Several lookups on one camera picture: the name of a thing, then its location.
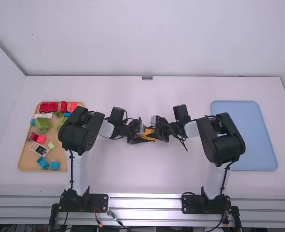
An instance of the connector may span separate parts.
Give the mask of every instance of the connector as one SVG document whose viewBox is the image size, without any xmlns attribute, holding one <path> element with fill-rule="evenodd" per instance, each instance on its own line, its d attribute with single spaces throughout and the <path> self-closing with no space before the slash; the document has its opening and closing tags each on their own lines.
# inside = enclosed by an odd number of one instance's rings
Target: connector
<svg viewBox="0 0 285 232">
<path fill-rule="evenodd" d="M 102 223 L 101 223 L 99 220 L 96 220 L 96 222 L 97 222 L 97 224 L 98 224 L 98 226 L 99 226 L 100 228 L 103 227 Z"/>
<path fill-rule="evenodd" d="M 108 215 L 109 217 L 112 217 L 113 220 L 115 220 L 115 221 L 117 221 L 117 222 L 120 221 L 119 218 L 115 215 L 115 213 L 113 213 L 111 210 L 108 210 L 108 211 L 107 211 L 107 215 Z"/>
</svg>

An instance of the lego brick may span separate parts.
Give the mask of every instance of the lego brick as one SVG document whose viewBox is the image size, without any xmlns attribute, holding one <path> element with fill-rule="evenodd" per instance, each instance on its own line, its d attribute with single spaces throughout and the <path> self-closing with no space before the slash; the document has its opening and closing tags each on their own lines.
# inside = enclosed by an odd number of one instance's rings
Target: lego brick
<svg viewBox="0 0 285 232">
<path fill-rule="evenodd" d="M 33 127 L 35 127 L 35 126 L 36 126 L 36 119 L 35 119 L 35 118 L 32 118 L 32 119 L 30 120 L 30 124 L 31 124 Z"/>
<path fill-rule="evenodd" d="M 49 103 L 43 102 L 40 104 L 39 112 L 40 113 L 47 113 L 48 112 Z"/>
<path fill-rule="evenodd" d="M 46 130 L 52 128 L 51 120 L 48 118 L 36 118 L 36 127 L 40 130 Z"/>
<path fill-rule="evenodd" d="M 39 159 L 37 159 L 37 163 L 41 166 L 43 170 L 47 169 L 50 165 L 44 157 L 40 157 Z"/>
<path fill-rule="evenodd" d="M 48 108 L 50 113 L 55 113 L 59 108 L 59 104 L 57 102 L 51 102 Z"/>
<path fill-rule="evenodd" d="M 67 119 L 68 119 L 67 117 L 63 117 L 63 118 L 60 120 L 60 122 L 61 122 L 62 124 L 64 124 Z"/>
<path fill-rule="evenodd" d="M 34 114 L 34 118 L 36 119 L 36 118 L 39 118 L 39 117 L 45 117 L 45 118 L 49 118 L 49 119 L 51 119 L 52 118 L 52 116 L 53 116 L 53 114 L 52 113 L 46 113 L 46 114 Z"/>
<path fill-rule="evenodd" d="M 51 169 L 55 170 L 55 171 L 59 170 L 60 169 L 60 162 L 52 162 L 51 163 Z"/>
<path fill-rule="evenodd" d="M 37 139 L 38 139 L 38 137 L 39 137 L 38 134 L 36 134 L 36 133 L 34 133 L 34 132 L 31 132 L 31 133 L 30 133 L 30 136 L 29 136 L 29 138 L 28 138 L 28 140 L 32 140 L 32 141 L 36 142 Z"/>
<path fill-rule="evenodd" d="M 49 147 L 50 150 L 54 148 L 54 144 L 52 142 L 48 143 L 47 146 Z"/>
<path fill-rule="evenodd" d="M 61 111 L 62 113 L 67 112 L 67 102 L 61 101 L 61 103 L 60 103 L 60 111 Z"/>
<path fill-rule="evenodd" d="M 38 138 L 37 138 L 37 143 L 39 144 L 44 144 L 46 141 L 46 137 L 43 136 L 43 135 L 39 135 Z"/>
<path fill-rule="evenodd" d="M 71 113 L 69 113 L 69 112 L 65 112 L 65 113 L 64 113 L 64 117 L 69 117 L 70 114 L 71 114 Z"/>
<path fill-rule="evenodd" d="M 55 112 L 54 115 L 55 115 L 57 118 L 63 117 L 63 113 L 62 113 L 61 111 Z"/>
<path fill-rule="evenodd" d="M 72 102 L 72 103 L 70 104 L 69 112 L 72 113 L 72 112 L 75 110 L 75 108 L 76 108 L 77 106 L 78 106 L 78 103 L 77 103 L 77 102 Z"/>
<path fill-rule="evenodd" d="M 33 152 L 36 152 L 37 154 L 41 155 L 41 156 L 46 156 L 48 153 L 49 153 L 49 149 L 47 149 L 46 147 L 36 143 L 36 142 L 33 142 L 31 145 L 30 145 L 30 150 L 32 150 Z"/>
</svg>

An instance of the yellow object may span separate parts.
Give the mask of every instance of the yellow object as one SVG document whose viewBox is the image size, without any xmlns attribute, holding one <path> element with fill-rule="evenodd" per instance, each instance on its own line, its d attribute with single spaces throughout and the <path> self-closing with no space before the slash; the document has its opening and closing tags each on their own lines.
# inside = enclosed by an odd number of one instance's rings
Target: yellow object
<svg viewBox="0 0 285 232">
<path fill-rule="evenodd" d="M 150 142 L 155 142 L 155 141 L 157 141 L 157 139 L 147 137 L 148 134 L 152 134 L 153 132 L 155 132 L 155 129 L 153 129 L 153 128 L 146 128 L 146 132 L 144 134 L 140 135 L 139 137 L 143 138 L 143 139 L 146 139 L 146 140 L 149 140 Z"/>
<path fill-rule="evenodd" d="M 48 143 L 47 146 L 49 147 L 50 150 L 54 148 L 54 144 L 52 142 Z"/>
</svg>

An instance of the green toy block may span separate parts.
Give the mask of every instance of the green toy block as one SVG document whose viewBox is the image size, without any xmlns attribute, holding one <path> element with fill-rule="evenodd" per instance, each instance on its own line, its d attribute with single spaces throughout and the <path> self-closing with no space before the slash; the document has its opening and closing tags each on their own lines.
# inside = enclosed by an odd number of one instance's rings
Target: green toy block
<svg viewBox="0 0 285 232">
<path fill-rule="evenodd" d="M 57 127 L 56 127 L 56 133 L 58 133 L 60 131 L 60 128 L 62 127 L 63 123 L 60 123 Z"/>
<path fill-rule="evenodd" d="M 50 150 L 54 148 L 54 144 L 52 142 L 48 143 L 47 146 L 49 147 Z"/>
<path fill-rule="evenodd" d="M 61 111 L 59 111 L 59 110 L 58 110 L 57 112 L 55 112 L 54 115 L 55 115 L 57 118 L 63 117 L 63 113 L 62 113 Z"/>
<path fill-rule="evenodd" d="M 49 129 L 39 129 L 39 134 L 45 134 L 45 133 L 48 133 Z"/>
<path fill-rule="evenodd" d="M 63 117 L 63 118 L 60 120 L 61 124 L 64 124 L 67 119 L 68 119 L 68 117 Z"/>
<path fill-rule="evenodd" d="M 52 123 L 51 120 L 48 118 L 44 118 L 44 117 L 39 117 L 36 118 L 36 127 L 40 130 L 48 130 L 50 128 L 52 128 Z"/>
</svg>

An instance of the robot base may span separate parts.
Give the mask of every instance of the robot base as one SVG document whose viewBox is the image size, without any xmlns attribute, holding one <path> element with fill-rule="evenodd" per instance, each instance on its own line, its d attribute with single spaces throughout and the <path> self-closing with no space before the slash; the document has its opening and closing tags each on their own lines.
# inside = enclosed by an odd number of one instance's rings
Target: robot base
<svg viewBox="0 0 285 232">
<path fill-rule="evenodd" d="M 74 190 L 65 190 L 60 196 L 59 212 L 88 212 L 105 213 L 108 209 L 107 194 L 89 193 L 89 189 L 83 196 L 78 196 Z"/>
<path fill-rule="evenodd" d="M 201 188 L 201 195 L 183 195 L 181 199 L 184 214 L 222 214 L 231 209 L 230 197 L 216 196 L 209 200 Z"/>
</svg>

